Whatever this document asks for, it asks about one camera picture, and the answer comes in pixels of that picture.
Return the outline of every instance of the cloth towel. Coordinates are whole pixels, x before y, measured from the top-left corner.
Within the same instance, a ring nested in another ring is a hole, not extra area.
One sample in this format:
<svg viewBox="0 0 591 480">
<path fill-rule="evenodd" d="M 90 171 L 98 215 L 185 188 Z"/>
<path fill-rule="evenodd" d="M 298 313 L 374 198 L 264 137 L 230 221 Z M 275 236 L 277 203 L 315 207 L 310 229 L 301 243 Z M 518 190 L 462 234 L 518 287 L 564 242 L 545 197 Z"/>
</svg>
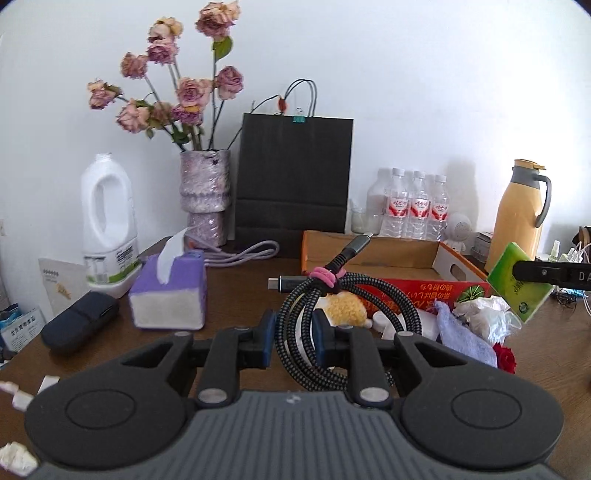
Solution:
<svg viewBox="0 0 591 480">
<path fill-rule="evenodd" d="M 492 347 L 464 327 L 449 310 L 447 303 L 436 300 L 437 325 L 443 345 L 496 368 L 496 353 Z"/>
</svg>

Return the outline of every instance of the water bottle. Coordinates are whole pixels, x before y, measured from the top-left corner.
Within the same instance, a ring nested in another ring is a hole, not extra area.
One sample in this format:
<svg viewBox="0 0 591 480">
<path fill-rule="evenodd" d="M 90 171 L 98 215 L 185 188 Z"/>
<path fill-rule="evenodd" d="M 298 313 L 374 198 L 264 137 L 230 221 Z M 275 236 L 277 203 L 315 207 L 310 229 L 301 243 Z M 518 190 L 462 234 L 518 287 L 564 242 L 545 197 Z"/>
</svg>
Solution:
<svg viewBox="0 0 591 480">
<path fill-rule="evenodd" d="M 408 197 L 408 219 L 404 237 L 425 240 L 427 217 L 431 205 L 425 186 L 425 172 L 414 171 L 413 188 Z"/>
<path fill-rule="evenodd" d="M 443 237 L 443 231 L 447 224 L 447 209 L 449 208 L 446 180 L 445 175 L 435 175 L 431 192 L 431 212 L 427 221 L 427 240 L 438 242 Z"/>
<path fill-rule="evenodd" d="M 369 188 L 365 207 L 367 215 L 383 215 L 386 213 L 390 190 L 389 173 L 389 170 L 381 168 L 378 171 L 377 181 Z"/>
<path fill-rule="evenodd" d="M 392 182 L 388 196 L 388 209 L 384 215 L 380 235 L 402 237 L 408 213 L 408 190 L 404 186 L 404 169 L 392 169 Z"/>
</svg>

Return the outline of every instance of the red flower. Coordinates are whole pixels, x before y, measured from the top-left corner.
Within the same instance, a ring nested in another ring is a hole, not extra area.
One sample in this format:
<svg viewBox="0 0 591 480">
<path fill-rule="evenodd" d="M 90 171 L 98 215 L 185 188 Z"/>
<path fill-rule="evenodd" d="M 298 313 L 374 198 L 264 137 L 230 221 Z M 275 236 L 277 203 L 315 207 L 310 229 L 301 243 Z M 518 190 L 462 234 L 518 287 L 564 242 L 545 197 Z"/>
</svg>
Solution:
<svg viewBox="0 0 591 480">
<path fill-rule="evenodd" d="M 515 362 L 515 355 L 513 355 L 511 349 L 506 346 L 502 346 L 500 343 L 495 343 L 492 349 L 496 353 L 497 366 L 505 372 L 514 374 L 517 363 Z"/>
</svg>

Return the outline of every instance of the white plastic jug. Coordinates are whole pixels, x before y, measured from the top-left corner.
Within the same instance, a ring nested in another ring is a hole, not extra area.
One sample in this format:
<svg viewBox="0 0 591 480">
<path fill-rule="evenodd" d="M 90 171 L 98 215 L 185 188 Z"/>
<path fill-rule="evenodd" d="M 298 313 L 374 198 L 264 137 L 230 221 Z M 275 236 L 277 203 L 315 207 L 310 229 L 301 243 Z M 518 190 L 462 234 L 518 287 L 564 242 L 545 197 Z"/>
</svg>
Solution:
<svg viewBox="0 0 591 480">
<path fill-rule="evenodd" d="M 91 290 L 118 299 L 141 269 L 131 182 L 110 154 L 98 154 L 82 175 L 83 254 Z"/>
</svg>

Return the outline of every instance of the yellow plush toy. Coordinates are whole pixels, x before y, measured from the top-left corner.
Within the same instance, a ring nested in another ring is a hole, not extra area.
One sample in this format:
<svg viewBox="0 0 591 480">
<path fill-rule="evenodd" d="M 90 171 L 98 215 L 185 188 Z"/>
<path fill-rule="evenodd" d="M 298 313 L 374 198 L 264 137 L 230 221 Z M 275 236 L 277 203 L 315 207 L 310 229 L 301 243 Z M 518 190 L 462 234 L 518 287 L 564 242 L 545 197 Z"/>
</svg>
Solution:
<svg viewBox="0 0 591 480">
<path fill-rule="evenodd" d="M 316 303 L 316 308 L 324 310 L 332 326 L 353 325 L 365 328 L 372 326 L 372 321 L 368 319 L 368 312 L 363 302 L 357 295 L 349 291 L 321 297 Z"/>
</svg>

